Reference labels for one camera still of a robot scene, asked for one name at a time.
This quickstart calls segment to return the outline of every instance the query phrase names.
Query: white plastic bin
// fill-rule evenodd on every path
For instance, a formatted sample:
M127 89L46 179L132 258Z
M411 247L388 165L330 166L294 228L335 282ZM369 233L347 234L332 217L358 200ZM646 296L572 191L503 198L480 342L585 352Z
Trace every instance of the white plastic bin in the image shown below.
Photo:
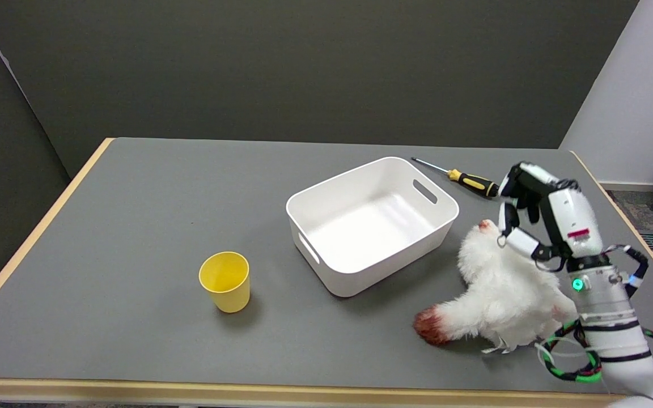
M458 203L402 158L382 158L294 194L296 247L334 295L350 297L434 250Z

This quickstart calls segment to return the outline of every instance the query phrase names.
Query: gray tabletop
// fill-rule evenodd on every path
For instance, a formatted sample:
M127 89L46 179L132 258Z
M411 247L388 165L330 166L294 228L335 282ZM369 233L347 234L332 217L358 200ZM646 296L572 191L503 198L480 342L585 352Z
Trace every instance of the gray tabletop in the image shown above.
M117 139L0 289L0 378L604 393L554 379L531 348L485 356L480 340L417 337L415 313L464 291L461 238L498 211L429 170L461 209L443 245L351 299L329 294L293 244L286 201L389 155L495 180L533 161L578 179L606 243L640 246L569 152ZM223 250L252 270L252 300L232 315L197 280ZM653 264L634 299L653 328Z

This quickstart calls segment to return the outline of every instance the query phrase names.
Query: plush toy paw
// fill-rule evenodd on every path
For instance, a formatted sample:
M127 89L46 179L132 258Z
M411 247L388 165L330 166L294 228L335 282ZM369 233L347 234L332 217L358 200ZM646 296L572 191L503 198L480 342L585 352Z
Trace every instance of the plush toy paw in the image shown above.
M412 328L427 343L440 346L450 341L450 338L441 329L444 327L442 319L443 317L438 313L438 305L432 305L415 315Z

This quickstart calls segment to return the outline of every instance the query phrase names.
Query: robotic hand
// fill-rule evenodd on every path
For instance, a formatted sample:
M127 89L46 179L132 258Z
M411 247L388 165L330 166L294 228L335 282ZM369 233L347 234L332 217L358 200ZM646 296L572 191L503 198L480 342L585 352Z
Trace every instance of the robotic hand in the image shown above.
M642 276L634 274L624 282L611 264L593 209L578 183L556 178L533 163L521 162L505 176L498 196L503 199L498 245L508 245L536 264L560 258L560 266L553 271L567 269L580 325L587 343L599 355L601 372L632 394L610 406L653 407L653 358L629 302ZM550 245L520 228L518 210L524 209L531 224L544 219ZM624 250L646 261L638 251L629 247Z

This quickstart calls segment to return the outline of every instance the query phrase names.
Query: yellow screwdriver handle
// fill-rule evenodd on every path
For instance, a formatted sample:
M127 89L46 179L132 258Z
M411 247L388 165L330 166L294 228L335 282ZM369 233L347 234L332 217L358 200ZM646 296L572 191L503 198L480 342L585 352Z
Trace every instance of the yellow screwdriver handle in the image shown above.
M498 195L498 184L493 183L487 178L462 173L456 169L448 171L448 178L452 181L457 181L458 184L466 186L466 188L471 189L483 197L495 197Z

